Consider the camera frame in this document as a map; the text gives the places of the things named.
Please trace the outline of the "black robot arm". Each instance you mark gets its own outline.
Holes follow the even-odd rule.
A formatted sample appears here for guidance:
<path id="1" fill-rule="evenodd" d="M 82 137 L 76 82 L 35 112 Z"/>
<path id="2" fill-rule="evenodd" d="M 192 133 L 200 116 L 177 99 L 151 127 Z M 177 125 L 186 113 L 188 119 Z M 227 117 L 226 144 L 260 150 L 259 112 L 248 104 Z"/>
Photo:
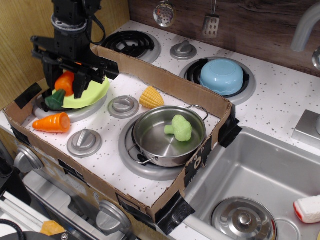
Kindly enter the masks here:
<path id="1" fill-rule="evenodd" d="M 104 30 L 95 14 L 101 10 L 99 0 L 55 0 L 51 23 L 54 37 L 32 36 L 33 57 L 41 60 L 47 85 L 53 89 L 63 71 L 74 73 L 72 90 L 79 99 L 91 81 L 102 84 L 105 78 L 119 75 L 118 64 L 95 55 L 91 50 L 92 25 Z"/>

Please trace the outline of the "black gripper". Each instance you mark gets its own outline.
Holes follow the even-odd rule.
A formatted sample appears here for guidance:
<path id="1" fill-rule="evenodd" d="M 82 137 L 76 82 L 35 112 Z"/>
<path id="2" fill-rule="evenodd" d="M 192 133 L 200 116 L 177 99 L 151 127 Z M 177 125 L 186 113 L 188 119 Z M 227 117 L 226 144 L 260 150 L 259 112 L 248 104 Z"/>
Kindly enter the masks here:
<path id="1" fill-rule="evenodd" d="M 104 77 L 115 79 L 119 75 L 115 61 L 99 57 L 91 50 L 85 32 L 64 33 L 54 31 L 54 37 L 32 36 L 32 56 L 40 59 L 50 89 L 55 89 L 63 70 L 74 73 L 73 95 L 80 99 L 91 81 L 102 81 Z"/>

